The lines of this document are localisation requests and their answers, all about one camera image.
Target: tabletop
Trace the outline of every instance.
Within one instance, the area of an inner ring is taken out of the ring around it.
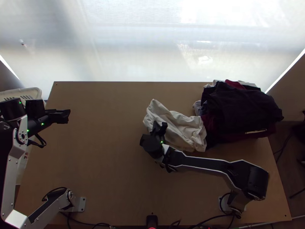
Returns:
[[[71,109],[69,123],[41,132],[48,142],[30,153],[16,209],[31,214],[51,189],[68,187],[87,198],[77,220],[116,226],[145,224],[156,214],[160,225],[181,219],[197,224],[221,214],[218,197],[229,191],[221,177],[203,173],[167,173],[139,146],[147,133],[143,118],[154,98],[169,110],[194,115],[202,82],[55,82],[47,109]],[[268,138],[222,144],[195,156],[244,159],[269,172],[264,201],[252,201],[238,223],[291,220]],[[212,224],[227,224],[215,219]],[[66,224],[60,214],[53,224]]]

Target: floor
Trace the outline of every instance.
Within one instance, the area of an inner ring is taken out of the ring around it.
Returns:
[[[293,125],[299,122],[281,122],[277,126],[277,133],[269,137],[269,142],[273,152],[278,151],[287,136],[290,133]],[[286,148],[278,161],[278,170],[283,183],[284,191],[288,200],[290,213],[292,217],[305,215],[305,192],[289,199],[289,196],[298,192],[305,187],[305,168],[300,166],[296,159],[305,157],[305,145],[297,140],[293,135],[286,145]],[[305,228],[305,217],[294,219],[292,221],[279,222],[272,224],[274,229],[296,229]],[[263,225],[255,227],[257,229],[271,229],[271,225]]]

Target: window shade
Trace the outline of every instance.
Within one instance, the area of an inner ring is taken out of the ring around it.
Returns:
[[[213,79],[265,91],[305,47],[301,0],[0,0],[0,55],[47,99],[54,81]]]

